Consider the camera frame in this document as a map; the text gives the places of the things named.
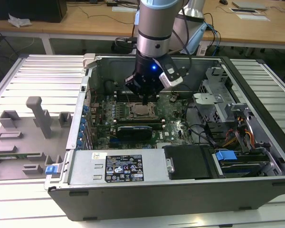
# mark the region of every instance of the slotted aluminum surface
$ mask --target slotted aluminum surface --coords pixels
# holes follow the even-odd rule
[[[55,62],[65,61],[68,63],[82,60],[82,56],[36,56],[29,57],[32,61],[40,62]],[[21,72],[16,69],[16,75],[22,78],[56,78],[56,84],[65,84],[64,79],[82,78],[85,75],[82,68],[78,69],[77,73],[57,72],[55,69],[52,72]],[[256,80],[253,75],[265,75],[262,70],[241,70],[241,73],[248,80]],[[275,93],[272,96],[272,91],[265,92],[256,91],[257,95],[261,95],[264,103],[272,104],[270,99],[281,98],[277,100],[279,104],[285,100],[285,92]],[[44,105],[69,105],[69,110],[74,111],[75,99],[78,95],[77,90],[5,90],[0,92],[0,105],[9,105],[10,99],[15,97],[12,105],[24,105],[26,97],[30,95],[40,95],[43,98]],[[32,113],[21,113],[20,116],[31,116]],[[30,180],[30,183],[19,181],[18,184],[9,185],[10,180],[0,181],[0,228],[5,227],[35,227],[44,228],[51,224],[53,227],[68,227],[68,228],[189,228],[189,227],[204,227],[213,228],[219,225],[233,224],[234,228],[285,228],[285,195],[279,196],[269,203],[263,205],[258,210],[244,211],[229,211],[216,212],[194,215],[179,215],[179,216],[163,216],[153,218],[133,218],[133,219],[115,219],[104,221],[89,221],[89,222],[72,222],[67,219],[65,213],[51,199],[48,193],[44,190],[44,179]]]
[[[260,64],[256,60],[232,59],[231,61],[285,132],[284,82],[266,64]],[[232,89],[240,102],[245,103],[237,88],[233,86]]]
[[[4,110],[16,110],[20,117],[33,116],[26,107],[29,96],[40,96],[41,106],[50,116],[73,114],[86,73],[82,59],[83,56],[29,55],[5,78],[9,83],[0,91],[0,115]]]

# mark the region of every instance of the computer case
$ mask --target computer case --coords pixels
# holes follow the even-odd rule
[[[20,19],[61,22],[67,13],[66,0],[0,0],[0,20],[9,14]]]

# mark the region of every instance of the circuit board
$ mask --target circuit board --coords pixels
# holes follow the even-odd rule
[[[113,96],[98,97],[93,109],[93,126],[97,136],[93,138],[94,150],[151,149],[165,145],[193,144],[184,123],[187,100],[171,102],[171,94],[160,94],[156,102],[142,105],[140,102],[118,102]],[[120,126],[150,126],[151,139],[122,142],[116,132]]]

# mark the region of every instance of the blue tab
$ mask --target blue tab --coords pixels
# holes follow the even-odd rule
[[[217,159],[220,160],[237,160],[237,156],[234,151],[218,151],[215,153]]]
[[[58,174],[58,166],[57,165],[49,165],[46,167],[46,175]]]

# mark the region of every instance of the yellow wire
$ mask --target yellow wire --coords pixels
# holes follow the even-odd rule
[[[251,145],[253,146],[253,142],[252,142],[252,136],[251,136],[250,132],[245,132],[245,133],[249,135],[249,138],[250,138],[250,143],[251,143]]]
[[[233,138],[232,140],[230,140],[229,142],[227,142],[226,144],[224,144],[223,145],[223,147],[225,147],[225,146],[228,146],[228,145],[230,145],[230,144],[232,144],[234,141],[236,141],[237,140],[237,138],[235,137],[235,138]]]

